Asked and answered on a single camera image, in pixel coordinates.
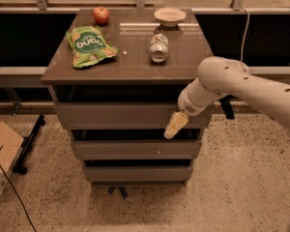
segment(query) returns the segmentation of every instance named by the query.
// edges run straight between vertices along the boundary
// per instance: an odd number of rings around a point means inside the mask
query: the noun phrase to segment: green snack bag
[[[73,54],[73,66],[82,69],[92,66],[104,58],[116,56],[118,49],[109,44],[99,26],[76,27],[67,32],[66,37],[70,43]]]

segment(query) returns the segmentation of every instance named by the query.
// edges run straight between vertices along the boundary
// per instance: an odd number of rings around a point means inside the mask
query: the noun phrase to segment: can
[[[163,34],[156,34],[151,40],[150,53],[155,63],[162,63],[168,56],[168,39]]]

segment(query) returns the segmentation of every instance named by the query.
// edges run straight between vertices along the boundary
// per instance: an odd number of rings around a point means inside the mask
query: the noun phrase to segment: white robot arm
[[[247,66],[237,60],[209,57],[198,67],[198,77],[178,98],[179,112],[170,119],[164,137],[171,139],[210,103],[227,95],[246,102],[290,130],[290,85],[247,72]]]

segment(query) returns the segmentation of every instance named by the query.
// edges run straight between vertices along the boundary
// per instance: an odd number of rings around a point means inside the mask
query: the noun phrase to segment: speckled floor
[[[38,115],[1,115],[27,136]],[[290,132],[261,114],[214,114],[185,187],[94,187],[74,158],[55,115],[45,115],[26,165],[12,181],[38,231],[288,231]],[[8,185],[0,195],[0,232],[32,231]]]

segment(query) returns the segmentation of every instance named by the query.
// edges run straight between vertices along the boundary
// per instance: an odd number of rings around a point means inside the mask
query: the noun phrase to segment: white bowl
[[[161,25],[165,27],[175,27],[186,18],[186,13],[179,9],[163,8],[154,12],[154,17],[157,18]]]

